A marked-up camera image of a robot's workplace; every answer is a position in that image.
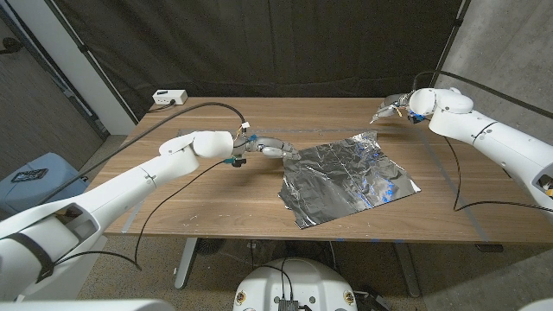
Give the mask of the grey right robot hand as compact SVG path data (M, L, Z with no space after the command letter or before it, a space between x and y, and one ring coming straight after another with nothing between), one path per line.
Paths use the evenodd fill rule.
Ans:
M376 122L382 117L390 117L395 113L402 116L400 109L403 109L409 105L409 98L409 93L392 94L387 96L372 116L371 123Z

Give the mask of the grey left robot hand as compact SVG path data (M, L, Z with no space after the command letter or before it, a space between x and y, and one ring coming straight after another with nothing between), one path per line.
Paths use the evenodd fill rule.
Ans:
M246 152L261 152L268 158L299 160L301 156L291 143L267 136L240 137L234 144L232 155L240 157Z

